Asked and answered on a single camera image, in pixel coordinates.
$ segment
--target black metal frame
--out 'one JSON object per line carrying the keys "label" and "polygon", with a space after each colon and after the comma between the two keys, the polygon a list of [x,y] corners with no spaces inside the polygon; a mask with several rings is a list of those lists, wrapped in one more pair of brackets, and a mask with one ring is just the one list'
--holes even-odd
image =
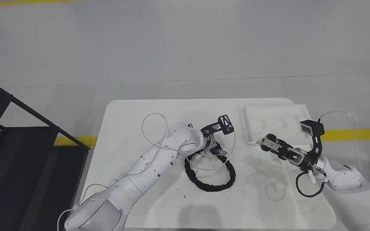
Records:
{"label": "black metal frame", "polygon": [[0,118],[2,117],[2,115],[5,112],[5,110],[8,108],[8,106],[9,106],[9,104],[11,102],[14,103],[15,105],[17,105],[18,107],[22,108],[26,112],[30,113],[31,115],[33,115],[37,119],[41,120],[42,122],[44,122],[48,126],[56,129],[58,131],[58,133],[64,135],[65,137],[67,137],[71,141],[75,142],[79,146],[85,147],[89,151],[91,150],[90,147],[87,147],[85,144],[81,143],[78,139],[76,139],[73,136],[71,136],[68,132],[64,131],[59,126],[57,126],[56,124],[54,124],[53,122],[51,122],[50,120],[48,120],[47,118],[45,118],[44,116],[42,116],[40,113],[38,113],[34,109],[30,108],[25,103],[23,103],[22,101],[20,101],[16,97],[14,97],[14,95],[8,93],[7,91],[5,91],[2,88],[0,88]]}

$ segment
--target white wire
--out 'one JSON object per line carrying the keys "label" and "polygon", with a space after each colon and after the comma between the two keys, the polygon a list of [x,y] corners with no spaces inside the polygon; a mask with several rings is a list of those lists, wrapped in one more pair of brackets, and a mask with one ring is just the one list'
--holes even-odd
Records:
{"label": "white wire", "polygon": [[80,200],[79,205],[81,204],[81,202],[82,202],[82,201],[83,201],[83,199],[85,198],[86,193],[87,193],[87,190],[89,189],[89,187],[91,187],[91,186],[93,186],[93,185],[98,185],[98,186],[101,186],[101,187],[104,187],[104,188],[108,188],[107,186],[102,185],[102,184],[91,184],[91,185],[89,185],[89,186],[85,189],[85,193],[83,194],[83,196],[82,196],[82,198],[81,198],[81,200]]}
{"label": "white wire", "polygon": [[[158,142],[157,144],[152,143],[152,142],[148,139],[148,137],[145,135],[145,132],[144,132],[144,122],[146,121],[146,119],[147,119],[148,117],[153,116],[153,115],[159,115],[159,116],[161,116],[161,117],[164,119],[164,121],[166,122],[166,131],[165,131],[165,133],[163,134],[163,137],[162,137],[161,141],[160,141],[160,142]],[[169,147],[162,147],[162,146],[161,146],[161,145],[162,145],[162,142],[163,142],[163,140],[164,140],[164,138],[165,138],[165,136],[166,136],[166,134],[167,134],[167,129],[168,129],[167,119],[166,119],[166,117],[164,117],[164,115],[162,115],[162,114],[160,114],[160,113],[150,113],[149,115],[147,115],[147,116],[144,118],[143,122],[141,123],[141,131],[142,131],[142,133],[143,133],[143,136],[144,136],[144,138],[145,138],[145,139],[146,139],[146,140],[147,140],[151,145],[156,146],[158,149],[163,149],[163,150],[172,150],[172,151],[179,151],[179,150],[177,150],[177,149],[173,149],[173,148],[169,148]]]}
{"label": "white wire", "polygon": [[[144,132],[144,122],[146,121],[146,119],[148,119],[148,117],[150,117],[150,116],[153,116],[153,115],[159,115],[159,116],[161,116],[163,119],[164,119],[164,121],[166,122],[166,130],[165,130],[165,132],[164,132],[164,134],[163,134],[163,136],[162,136],[162,139],[158,142],[158,143],[152,143],[149,139],[148,139],[148,137],[145,135],[145,132]],[[145,170],[148,168],[148,167],[150,167],[150,165],[153,163],[153,161],[156,159],[156,157],[157,157],[157,155],[158,155],[158,152],[159,152],[159,150],[160,149],[164,149],[164,150],[174,150],[174,151],[178,151],[178,150],[176,150],[176,149],[173,149],[173,148],[166,148],[166,147],[162,147],[162,142],[163,142],[163,140],[164,140],[164,138],[166,137],[166,134],[167,134],[167,129],[168,129],[168,123],[167,123],[167,119],[165,118],[165,116],[164,115],[162,115],[162,114],[160,114],[160,113],[150,113],[149,115],[147,115],[145,118],[144,118],[144,120],[143,120],[143,122],[141,123],[141,131],[142,131],[142,133],[143,133],[143,136],[144,136],[144,138],[152,145],[152,146],[155,146],[155,147],[157,147],[158,149],[157,149],[157,152],[156,152],[156,154],[154,155],[154,157],[153,157],[153,159],[150,161],[150,162],[148,162],[147,164],[146,164],[146,167],[145,167],[145,169],[144,170],[142,170],[141,172],[139,172],[139,173],[122,173],[122,174],[120,174],[118,177],[116,177],[109,185],[108,185],[108,187],[109,186],[111,186],[111,185],[113,185],[114,183],[116,183],[119,179],[121,179],[122,177],[124,177],[124,176],[135,176],[135,175],[140,175],[140,174],[142,174],[143,172],[145,172]]]}
{"label": "white wire", "polygon": [[67,210],[64,210],[63,213],[61,213],[58,217],[58,221],[57,221],[57,231],[59,231],[59,222],[60,222],[60,218],[63,216],[63,214],[65,214],[66,212],[68,211],[72,211],[72,210],[75,210],[75,208],[70,208],[70,209],[67,209]]}
{"label": "white wire", "polygon": [[354,155],[356,156],[356,160],[357,160],[357,163],[358,163],[358,171],[361,172],[361,165],[360,165],[360,161],[358,160],[358,156],[357,156],[357,123],[356,123],[356,120],[354,119],[354,117],[349,114],[348,112],[346,111],[340,111],[340,110],[333,110],[333,111],[328,111],[324,114],[322,114],[320,117],[319,117],[319,120],[326,114],[330,114],[330,113],[333,113],[333,112],[341,112],[341,113],[346,113],[347,115],[351,116],[352,120],[353,120],[353,124],[354,124],[354,142],[353,142],[353,148],[354,148]]}
{"label": "white wire", "polygon": [[197,165],[193,165],[193,164],[189,161],[188,157],[186,157],[186,159],[187,159],[187,161],[189,161],[189,163],[190,163],[193,167],[195,167],[196,169],[199,169],[199,170],[213,171],[213,170],[221,169],[223,166],[225,166],[225,165],[226,165],[226,163],[230,160],[230,158],[231,158],[232,154],[234,153],[235,141],[236,141],[236,134],[235,134],[235,131],[234,131],[234,143],[233,143],[233,145],[232,145],[232,150],[231,150],[231,153],[230,153],[229,157],[226,159],[226,161],[225,161],[222,165],[220,165],[220,166],[218,166],[218,167],[216,167],[216,168],[214,168],[214,169],[203,169],[203,168],[201,168],[201,167],[198,167]]}

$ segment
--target black shelf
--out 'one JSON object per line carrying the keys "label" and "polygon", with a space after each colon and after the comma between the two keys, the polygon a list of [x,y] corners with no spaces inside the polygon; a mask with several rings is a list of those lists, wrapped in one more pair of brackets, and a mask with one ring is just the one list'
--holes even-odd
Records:
{"label": "black shelf", "polygon": [[[48,126],[0,125],[0,230],[56,230],[73,205],[90,148],[1,88],[0,118],[12,102]],[[54,147],[59,133],[76,146]]]}

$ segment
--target gray floor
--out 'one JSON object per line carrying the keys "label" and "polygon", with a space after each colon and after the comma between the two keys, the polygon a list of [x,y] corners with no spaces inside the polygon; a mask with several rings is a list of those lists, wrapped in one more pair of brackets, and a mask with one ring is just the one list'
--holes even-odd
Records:
{"label": "gray floor", "polygon": [[[366,0],[1,7],[0,86],[75,136],[96,136],[114,99],[285,97],[313,118],[348,111],[367,129],[369,9]],[[323,122],[353,128],[345,115]],[[38,124],[14,107],[1,123]],[[352,145],[328,144],[333,155],[339,146]],[[359,144],[363,158],[368,146]]]}

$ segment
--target yellow floor line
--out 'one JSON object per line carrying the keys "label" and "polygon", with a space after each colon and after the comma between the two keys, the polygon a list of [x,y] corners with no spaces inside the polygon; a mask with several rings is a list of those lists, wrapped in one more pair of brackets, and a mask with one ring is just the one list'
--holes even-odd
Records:
{"label": "yellow floor line", "polygon": [[22,0],[22,1],[9,1],[0,2],[0,6],[13,6],[23,4],[35,4],[35,3],[54,3],[54,2],[74,2],[78,0]]}
{"label": "yellow floor line", "polygon": [[[95,147],[97,136],[79,136],[82,143],[89,147]],[[354,130],[328,130],[321,137],[322,141],[352,141],[354,140]],[[370,129],[360,129],[357,131],[357,140],[370,140]],[[75,146],[76,144],[66,137],[58,137],[54,146]]]}

